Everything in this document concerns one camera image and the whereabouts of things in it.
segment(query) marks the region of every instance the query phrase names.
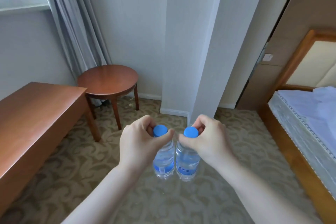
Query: left hand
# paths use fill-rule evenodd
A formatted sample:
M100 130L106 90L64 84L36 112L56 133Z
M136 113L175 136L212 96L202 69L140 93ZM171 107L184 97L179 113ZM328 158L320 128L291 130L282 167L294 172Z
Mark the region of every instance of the left hand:
M172 140L173 129L168 130L163 136L154 138L155 126L153 118L145 115L124 128L120 137L120 167L141 175L153 162L158 150Z

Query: white wall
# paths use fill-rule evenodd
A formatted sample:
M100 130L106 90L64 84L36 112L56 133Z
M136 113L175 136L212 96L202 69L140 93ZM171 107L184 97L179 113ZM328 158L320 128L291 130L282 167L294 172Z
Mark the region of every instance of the white wall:
M201 78L219 0L168 0L161 113L187 115Z
M286 0L260 0L219 106L234 108Z
M190 116L213 117L259 0L220 0L209 51Z
M75 85L50 10L0 15L0 99L29 82Z
M112 62L138 72L141 96L161 96L167 0L91 2Z

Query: patterned carpet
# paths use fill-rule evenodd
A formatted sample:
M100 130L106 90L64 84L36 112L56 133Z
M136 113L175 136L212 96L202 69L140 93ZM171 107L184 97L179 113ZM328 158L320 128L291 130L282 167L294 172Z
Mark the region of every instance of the patterned carpet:
M186 118L160 114L160 104L140 99L140 111L135 111L133 99L121 98L118 106L122 126L149 114L157 123L183 132ZM96 114L102 142L94 142L86 121L79 120L0 219L1 224L60 223L118 164L121 131L112 107L97 108ZM256 112L219 108L215 118L226 124L233 148L245 166L321 223ZM149 167L112 222L253 223L234 190L204 162L189 183L178 180L177 175L159 180Z

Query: window sill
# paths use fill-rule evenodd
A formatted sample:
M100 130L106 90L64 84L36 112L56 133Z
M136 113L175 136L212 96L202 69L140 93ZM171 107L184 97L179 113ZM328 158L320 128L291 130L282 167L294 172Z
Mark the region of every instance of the window sill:
M39 4L39 5L25 5L11 8L0 8L0 15L27 13L32 11L43 11L43 10L50 10L50 6L48 4L43 5Z

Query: forearm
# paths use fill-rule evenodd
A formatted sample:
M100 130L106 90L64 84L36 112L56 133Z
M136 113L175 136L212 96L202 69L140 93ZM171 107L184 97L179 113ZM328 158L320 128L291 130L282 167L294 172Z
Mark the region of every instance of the forearm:
M257 175L235 163L222 166L218 172L234 188L244 207L256 224L313 223L304 213L285 200Z
M106 223L138 175L120 166L113 168L93 192L64 220L65 223Z

